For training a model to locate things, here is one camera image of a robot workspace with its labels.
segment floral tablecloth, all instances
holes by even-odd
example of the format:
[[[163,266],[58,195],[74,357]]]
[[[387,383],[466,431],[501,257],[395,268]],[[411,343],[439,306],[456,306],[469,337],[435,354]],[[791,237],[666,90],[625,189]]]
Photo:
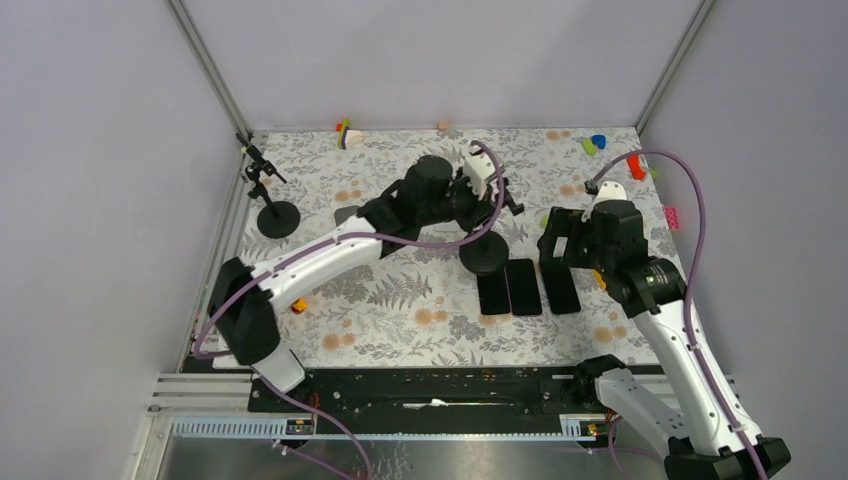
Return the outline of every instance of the floral tablecloth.
[[[595,134],[606,135],[607,146],[589,156],[580,141]],[[289,183],[266,180],[268,188],[273,198],[297,205],[302,220],[290,237],[270,240],[256,228],[263,204],[253,202],[241,258],[254,263],[325,234],[335,226],[335,210],[379,195],[422,155],[459,166],[474,139],[504,161],[510,191],[526,206],[515,217],[505,211],[495,230],[509,244],[511,258],[534,260],[551,206],[585,207],[590,197],[583,181],[606,161],[640,146],[633,128],[370,131],[365,143],[351,150],[338,149],[333,132],[272,133],[265,156]],[[622,163],[608,178],[621,182],[642,211],[651,253],[679,266],[651,177],[636,181]],[[420,239],[462,237],[452,223],[425,228]],[[607,353],[629,364],[657,363],[645,338],[592,273],[575,270],[574,280],[583,306],[578,314],[551,314],[540,280],[542,316],[485,316],[475,277],[455,250],[407,247],[316,288],[306,297],[308,311],[282,312],[278,322],[282,341],[306,367],[570,365]],[[223,340],[210,340],[206,348],[226,347]],[[232,357],[215,361],[218,368],[235,365]]]

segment smartphone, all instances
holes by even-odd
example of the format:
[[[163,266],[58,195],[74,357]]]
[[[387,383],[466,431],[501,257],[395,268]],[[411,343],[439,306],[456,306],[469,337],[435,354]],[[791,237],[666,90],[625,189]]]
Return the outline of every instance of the smartphone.
[[[506,271],[477,276],[477,294],[480,296],[480,313],[504,315],[509,313],[509,292],[506,288]]]
[[[542,314],[542,298],[536,281],[533,260],[522,258],[506,263],[506,285],[509,291],[509,306],[516,317],[531,317]]]
[[[356,211],[359,210],[359,205],[351,205],[349,207],[342,207],[333,212],[333,220],[336,221],[336,226],[343,224],[345,220],[356,215]]]
[[[539,270],[542,272],[542,283],[548,294],[551,313],[563,315],[579,312],[580,299],[577,297],[577,288],[574,286],[571,269],[561,261],[553,260],[540,263]]]

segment white object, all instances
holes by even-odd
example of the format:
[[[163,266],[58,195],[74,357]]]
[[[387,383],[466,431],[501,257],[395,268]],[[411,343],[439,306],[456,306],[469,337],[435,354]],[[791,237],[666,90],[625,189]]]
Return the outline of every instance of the white object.
[[[448,407],[450,405],[450,403],[447,403],[444,400],[434,398],[430,403],[404,403],[403,408],[418,410],[424,407]]]
[[[347,130],[344,138],[345,148],[355,147],[362,143],[365,143],[365,135],[362,132],[359,130]]]
[[[604,181],[600,188],[598,188],[598,194],[592,199],[592,203],[586,207],[586,210],[583,210],[583,216],[580,217],[580,220],[583,223],[588,222],[592,218],[592,210],[594,210],[595,205],[607,200],[627,200],[627,192],[624,191],[624,187],[618,182]]]
[[[466,157],[462,165],[462,173],[471,179],[471,191],[477,196],[477,200],[483,199],[486,190],[489,188],[489,183],[497,176],[495,175],[495,164],[492,163],[492,159],[486,155],[486,152]]]
[[[270,355],[254,363],[256,373],[286,393],[306,378],[306,372],[294,354],[282,343]]]

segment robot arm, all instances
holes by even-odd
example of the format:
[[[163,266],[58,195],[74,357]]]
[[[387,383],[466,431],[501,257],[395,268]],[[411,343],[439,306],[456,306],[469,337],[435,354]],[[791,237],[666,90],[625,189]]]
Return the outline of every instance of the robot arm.
[[[403,247],[375,238],[338,238],[349,233],[380,233],[414,241],[422,227],[451,221],[470,233],[494,213],[495,192],[491,183],[495,178],[494,164],[482,150],[473,151],[456,173],[443,158],[421,157],[402,180],[394,182],[323,237],[253,266],[244,265],[239,258],[224,263],[212,291],[209,315],[251,280],[287,258],[311,251],[285,270],[259,282],[227,309],[217,323],[239,364],[252,366],[287,392],[304,379],[305,372],[280,342],[276,312],[288,311],[298,298],[324,282]],[[523,210],[506,188],[503,195],[513,214]],[[335,245],[313,248],[328,239],[336,239]]]
[[[580,387],[574,396],[619,413],[663,456],[672,480],[756,478],[740,434],[756,446],[767,472],[773,475],[789,461],[783,440],[764,438],[742,407],[721,373],[694,312],[691,328],[697,342],[694,347],[689,343],[682,275],[667,259],[648,255],[642,232],[642,215],[627,201],[624,188],[616,182],[604,182],[586,210],[551,210],[538,243],[540,263],[561,261],[572,268],[595,271],[602,287],[621,304],[650,343],[682,415],[641,387],[612,355],[578,365]],[[562,258],[553,257],[558,237],[568,239]],[[696,351],[703,354],[713,372],[717,393],[701,370]],[[720,400],[734,409],[741,431],[732,428]]]

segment blue toy piece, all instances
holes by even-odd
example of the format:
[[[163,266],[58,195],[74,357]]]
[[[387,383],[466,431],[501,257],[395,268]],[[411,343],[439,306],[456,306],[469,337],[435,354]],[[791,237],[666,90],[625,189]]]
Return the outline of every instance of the blue toy piece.
[[[592,135],[592,143],[603,150],[607,146],[607,137],[604,135]]]

